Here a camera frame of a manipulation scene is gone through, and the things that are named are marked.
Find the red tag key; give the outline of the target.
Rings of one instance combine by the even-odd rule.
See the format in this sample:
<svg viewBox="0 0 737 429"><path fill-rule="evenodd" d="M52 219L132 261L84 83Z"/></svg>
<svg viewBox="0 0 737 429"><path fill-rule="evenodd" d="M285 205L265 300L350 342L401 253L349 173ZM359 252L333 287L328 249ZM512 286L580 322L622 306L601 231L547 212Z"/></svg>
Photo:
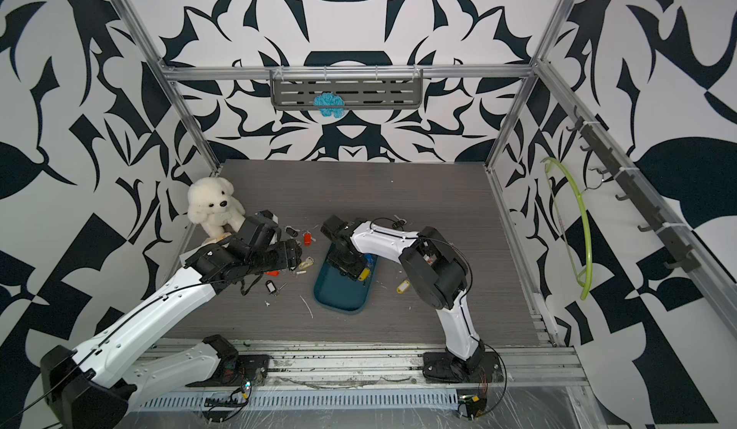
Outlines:
<svg viewBox="0 0 737 429"><path fill-rule="evenodd" d="M304 244L305 247L309 247L309 246L312 245L312 242L313 242L312 233L309 233L309 231L307 231L303 235L303 244Z"/></svg>

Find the teal plastic storage box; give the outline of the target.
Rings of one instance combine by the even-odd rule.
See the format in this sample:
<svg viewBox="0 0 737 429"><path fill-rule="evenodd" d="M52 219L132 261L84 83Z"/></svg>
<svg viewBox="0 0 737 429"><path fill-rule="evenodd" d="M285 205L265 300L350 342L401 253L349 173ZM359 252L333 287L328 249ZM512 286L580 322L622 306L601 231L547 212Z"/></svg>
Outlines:
<svg viewBox="0 0 737 429"><path fill-rule="evenodd" d="M332 244L313 287L313 297L321 306L347 315L360 313L367 305L374 284L377 257L366 254L367 277L363 280L344 276L329 260L337 256Z"/></svg>

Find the yellow white tag key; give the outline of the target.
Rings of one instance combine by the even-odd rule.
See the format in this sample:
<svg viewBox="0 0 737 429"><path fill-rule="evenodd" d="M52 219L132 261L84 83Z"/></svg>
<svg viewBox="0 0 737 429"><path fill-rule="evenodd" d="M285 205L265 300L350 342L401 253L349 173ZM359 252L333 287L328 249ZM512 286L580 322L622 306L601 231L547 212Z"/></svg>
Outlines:
<svg viewBox="0 0 737 429"><path fill-rule="evenodd" d="M404 279L398 286L397 286L397 293L398 294L404 294L406 293L409 288L411 287L411 283L409 279Z"/></svg>

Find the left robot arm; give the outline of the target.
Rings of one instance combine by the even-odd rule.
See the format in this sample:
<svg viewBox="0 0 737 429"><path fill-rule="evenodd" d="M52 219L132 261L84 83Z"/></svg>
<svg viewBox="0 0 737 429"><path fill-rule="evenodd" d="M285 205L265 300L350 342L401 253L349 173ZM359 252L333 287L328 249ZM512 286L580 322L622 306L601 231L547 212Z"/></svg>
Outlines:
<svg viewBox="0 0 737 429"><path fill-rule="evenodd" d="M301 264L301 243L283 239L268 210L239 231L201 246L151 297L73 350L57 346L40 361L44 400L64 428L113 428L142 404L190 384L241 383L235 346L211 335L147 365L136 361L160 338L230 285Z"/></svg>

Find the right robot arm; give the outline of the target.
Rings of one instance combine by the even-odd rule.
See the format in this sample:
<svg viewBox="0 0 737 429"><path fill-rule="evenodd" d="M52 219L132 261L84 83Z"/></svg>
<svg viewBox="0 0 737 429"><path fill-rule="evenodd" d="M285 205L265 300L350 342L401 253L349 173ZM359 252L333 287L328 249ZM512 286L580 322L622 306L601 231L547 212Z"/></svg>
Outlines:
<svg viewBox="0 0 737 429"><path fill-rule="evenodd" d="M399 264L420 299L436 310L445 334L445 354L425 359L426 378L459 382L479 371L486 349L468 309L471 268L436 229L405 231L332 215L322 223L321 232L331 242L327 262L342 276L358 281L368 273L369 256L384 258Z"/></svg>

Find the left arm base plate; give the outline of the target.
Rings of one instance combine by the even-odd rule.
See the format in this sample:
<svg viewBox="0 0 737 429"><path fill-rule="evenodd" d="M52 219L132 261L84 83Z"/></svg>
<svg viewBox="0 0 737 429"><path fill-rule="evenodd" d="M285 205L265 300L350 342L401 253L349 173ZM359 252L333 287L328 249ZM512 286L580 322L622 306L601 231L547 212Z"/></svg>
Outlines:
<svg viewBox="0 0 737 429"><path fill-rule="evenodd" d="M262 384L268 375L271 356L268 354L246 354L223 359L211 377L204 381L187 384L187 388L228 387Z"/></svg>

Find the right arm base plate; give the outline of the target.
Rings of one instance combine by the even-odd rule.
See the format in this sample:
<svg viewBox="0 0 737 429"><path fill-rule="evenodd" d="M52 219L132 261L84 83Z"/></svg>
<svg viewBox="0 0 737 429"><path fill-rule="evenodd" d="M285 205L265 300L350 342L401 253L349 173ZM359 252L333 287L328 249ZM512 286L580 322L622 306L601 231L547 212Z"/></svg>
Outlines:
<svg viewBox="0 0 737 429"><path fill-rule="evenodd" d="M499 355L492 350L477 348L466 361L449 351L422 354L422 375L430 383L460 384L501 383L505 380Z"/></svg>

